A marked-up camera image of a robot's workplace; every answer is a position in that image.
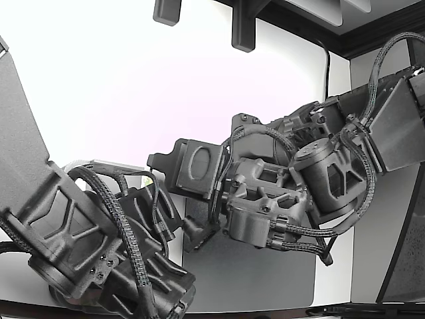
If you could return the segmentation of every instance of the screw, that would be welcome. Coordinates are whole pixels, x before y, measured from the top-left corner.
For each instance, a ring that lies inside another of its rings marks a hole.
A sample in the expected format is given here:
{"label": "screw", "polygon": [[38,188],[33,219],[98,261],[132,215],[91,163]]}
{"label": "screw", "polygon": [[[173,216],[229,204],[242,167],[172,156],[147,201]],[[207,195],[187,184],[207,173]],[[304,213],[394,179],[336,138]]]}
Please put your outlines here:
{"label": "screw", "polygon": [[326,117],[325,116],[321,116],[320,118],[317,119],[317,123],[318,124],[323,124],[326,122]]}

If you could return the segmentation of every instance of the wall mount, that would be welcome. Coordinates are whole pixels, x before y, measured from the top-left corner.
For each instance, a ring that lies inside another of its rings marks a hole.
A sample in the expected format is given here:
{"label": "wall mount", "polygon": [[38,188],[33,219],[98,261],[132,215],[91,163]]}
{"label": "wall mount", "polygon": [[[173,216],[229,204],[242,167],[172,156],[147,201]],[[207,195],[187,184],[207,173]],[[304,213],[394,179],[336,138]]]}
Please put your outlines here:
{"label": "wall mount", "polygon": [[[271,0],[234,0],[229,3],[233,7],[232,46],[244,52],[255,49],[256,17]],[[153,20],[164,25],[174,26],[179,22],[181,0],[156,0]]]}
{"label": "wall mount", "polygon": [[[425,31],[425,1],[419,1],[342,35],[286,9],[276,0],[214,1],[233,8],[232,46],[244,52],[255,49],[256,18],[312,43],[323,43],[329,51],[348,60],[381,48],[391,37],[401,32]],[[153,19],[166,25],[176,25],[180,19],[181,2],[182,0],[156,0]]]}

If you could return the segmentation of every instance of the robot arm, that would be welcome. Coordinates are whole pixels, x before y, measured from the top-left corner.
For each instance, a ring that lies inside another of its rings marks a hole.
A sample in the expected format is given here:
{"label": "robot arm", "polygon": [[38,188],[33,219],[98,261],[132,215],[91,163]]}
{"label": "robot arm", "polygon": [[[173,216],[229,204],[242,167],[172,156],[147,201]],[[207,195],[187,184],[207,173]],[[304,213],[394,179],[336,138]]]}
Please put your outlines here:
{"label": "robot arm", "polygon": [[[366,125],[358,117],[367,103],[367,85],[267,125],[236,115],[232,153],[225,151],[228,141],[214,146],[179,140],[170,154],[152,155],[148,166],[165,173],[170,192],[213,202],[208,225],[193,228],[194,221],[183,221],[193,242],[185,248],[204,243],[220,228],[217,215],[224,213],[222,230],[231,239],[315,253],[330,265],[332,244],[365,213],[376,178],[425,160],[424,81],[418,67],[381,79]],[[214,172],[223,172],[228,163],[220,179]],[[305,214],[312,229],[301,227]],[[348,218],[340,225],[319,229],[344,215]],[[317,245],[299,243],[301,236],[316,237]],[[326,237],[332,239],[329,245]]]}
{"label": "robot arm", "polygon": [[[238,114],[222,145],[178,140],[170,154],[151,155],[148,166],[163,172],[164,182],[100,161],[61,169],[49,161],[7,47],[0,51],[0,227],[16,244],[0,253],[30,253],[29,266],[59,302],[90,292],[96,305],[127,319],[182,318],[195,277],[168,259],[167,242],[179,227],[187,251],[221,230],[258,248],[314,253],[331,265],[332,244],[365,213],[376,178],[425,161],[425,72],[408,68],[378,81],[382,55],[368,86],[266,125]],[[111,193],[99,175],[113,177],[120,192]],[[125,175],[153,183],[128,189]],[[78,188],[77,179],[93,191]],[[207,202],[208,223],[190,212],[181,220],[169,193]],[[311,228],[301,225],[305,215]],[[321,229],[342,216],[338,226]]]}

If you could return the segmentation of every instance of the shelf bracket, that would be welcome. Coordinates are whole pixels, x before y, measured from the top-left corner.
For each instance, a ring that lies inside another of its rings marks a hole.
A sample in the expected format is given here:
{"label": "shelf bracket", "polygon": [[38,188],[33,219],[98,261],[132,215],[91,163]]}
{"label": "shelf bracket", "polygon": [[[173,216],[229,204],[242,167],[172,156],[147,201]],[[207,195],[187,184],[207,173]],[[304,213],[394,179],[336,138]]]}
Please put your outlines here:
{"label": "shelf bracket", "polygon": [[232,46],[244,52],[255,49],[256,17],[271,0],[235,0],[232,18]]}
{"label": "shelf bracket", "polygon": [[181,0],[156,0],[153,20],[174,26],[180,20]]}

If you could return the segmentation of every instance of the black cable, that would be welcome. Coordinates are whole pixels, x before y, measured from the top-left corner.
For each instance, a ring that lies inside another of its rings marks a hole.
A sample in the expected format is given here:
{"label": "black cable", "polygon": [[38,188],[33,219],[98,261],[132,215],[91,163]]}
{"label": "black cable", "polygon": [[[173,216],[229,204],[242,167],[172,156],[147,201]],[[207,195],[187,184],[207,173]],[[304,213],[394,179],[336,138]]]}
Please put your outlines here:
{"label": "black cable", "polygon": [[108,186],[91,169],[79,166],[71,169],[68,174],[74,181],[81,178],[100,196],[106,209],[113,217],[113,221],[119,229],[126,247],[130,265],[136,279],[142,315],[146,318],[159,319],[155,307],[152,285],[141,256],[137,239],[118,200],[114,197]]}
{"label": "black cable", "polygon": [[326,74],[325,74],[325,100],[329,98],[329,73],[331,70],[331,53],[327,47],[319,39],[316,39],[316,42],[325,50],[326,53]]}
{"label": "black cable", "polygon": [[159,197],[158,179],[150,171],[135,171],[135,172],[126,171],[126,172],[123,172],[123,174],[130,175],[130,176],[146,176],[146,177],[152,179],[153,186],[154,186],[154,189],[155,189],[155,191],[153,192],[153,199],[152,199],[153,224],[156,228],[156,231],[157,231],[159,237],[161,238],[161,242],[162,242],[163,248],[164,248],[164,256],[165,256],[165,258],[168,258],[169,257],[169,247],[168,247],[167,239],[165,238],[163,232],[166,231],[167,235],[169,237],[172,237],[172,236],[171,236],[171,231],[169,230],[168,225],[165,222],[164,216],[162,216],[162,214],[157,209],[158,197]]}
{"label": "black cable", "polygon": [[24,240],[22,236],[14,232],[14,230],[12,230],[2,218],[0,218],[0,228],[4,230],[7,236],[9,236],[22,251],[32,255],[36,254],[36,251],[33,249],[33,247],[30,246],[30,244],[28,244],[28,242]]}
{"label": "black cable", "polygon": [[27,253],[23,251],[15,242],[13,241],[2,241],[0,243],[0,255],[3,253]]}
{"label": "black cable", "polygon": [[378,83],[379,83],[379,72],[381,71],[381,66],[384,62],[384,58],[389,50],[399,41],[404,39],[415,39],[425,44],[425,37],[417,33],[412,32],[403,32],[395,37],[391,38],[385,46],[379,51],[377,58],[372,67],[371,76],[369,78],[369,99],[367,106],[364,109],[363,113],[360,116],[360,122],[362,125],[369,127],[369,120],[371,114],[375,107],[375,102],[377,101],[377,92],[378,92]]}
{"label": "black cable", "polygon": [[[84,165],[84,167],[87,167],[89,169],[94,169],[92,164],[86,164],[86,165]],[[164,256],[166,258],[168,258],[169,257],[168,242],[167,242],[167,239],[165,238],[165,236],[162,232],[166,231],[169,237],[172,237],[172,236],[171,236],[171,232],[168,228],[168,225],[166,224],[166,222],[164,220],[164,216],[162,216],[161,212],[159,212],[158,209],[157,209],[157,203],[158,203],[158,197],[159,197],[159,184],[158,184],[158,180],[157,180],[156,176],[153,175],[151,172],[148,172],[148,171],[135,171],[135,172],[116,171],[114,173],[105,173],[105,172],[94,170],[94,172],[97,173],[97,174],[100,174],[100,175],[105,175],[105,176],[109,176],[109,177],[113,178],[118,183],[118,185],[120,186],[120,190],[123,192],[124,195],[128,194],[128,184],[127,184],[125,175],[146,176],[146,177],[149,177],[150,179],[152,179],[153,186],[154,186],[154,194],[153,194],[153,197],[152,197],[153,224],[154,224],[155,230],[157,231],[157,233],[159,235],[159,238],[161,239],[161,243],[162,243],[163,249],[164,249]],[[157,215],[159,216],[161,223],[158,223]]]}

